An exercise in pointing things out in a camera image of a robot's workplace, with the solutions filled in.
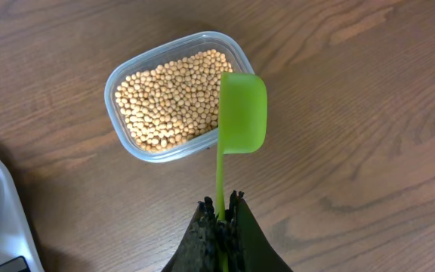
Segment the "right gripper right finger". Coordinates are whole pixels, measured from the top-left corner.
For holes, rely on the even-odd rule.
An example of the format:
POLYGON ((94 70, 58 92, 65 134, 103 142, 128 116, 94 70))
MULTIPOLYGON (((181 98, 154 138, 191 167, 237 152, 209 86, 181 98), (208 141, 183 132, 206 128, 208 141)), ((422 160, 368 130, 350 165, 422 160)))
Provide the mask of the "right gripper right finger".
POLYGON ((227 219, 230 219, 228 271, 292 272, 268 242, 242 191, 231 193, 227 219))

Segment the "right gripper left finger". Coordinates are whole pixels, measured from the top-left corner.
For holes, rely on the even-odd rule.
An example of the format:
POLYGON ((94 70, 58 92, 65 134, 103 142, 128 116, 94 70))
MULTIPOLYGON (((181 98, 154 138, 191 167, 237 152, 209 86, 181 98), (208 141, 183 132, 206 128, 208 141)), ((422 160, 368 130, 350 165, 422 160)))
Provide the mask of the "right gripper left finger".
POLYGON ((213 201, 206 196, 198 206, 187 230, 162 272, 218 272, 217 218, 213 201))

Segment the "green plastic measuring scoop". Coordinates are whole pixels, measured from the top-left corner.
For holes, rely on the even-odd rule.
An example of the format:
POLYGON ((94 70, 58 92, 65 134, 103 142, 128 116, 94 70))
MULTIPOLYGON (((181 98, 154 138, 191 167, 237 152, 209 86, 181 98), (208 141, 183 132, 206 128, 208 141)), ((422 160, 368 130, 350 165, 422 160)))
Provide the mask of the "green plastic measuring scoop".
POLYGON ((250 73, 222 73, 218 105, 216 240, 219 265, 228 271, 227 240, 230 219, 224 201, 224 156, 253 153, 264 142, 267 130, 267 90, 261 78, 250 73))

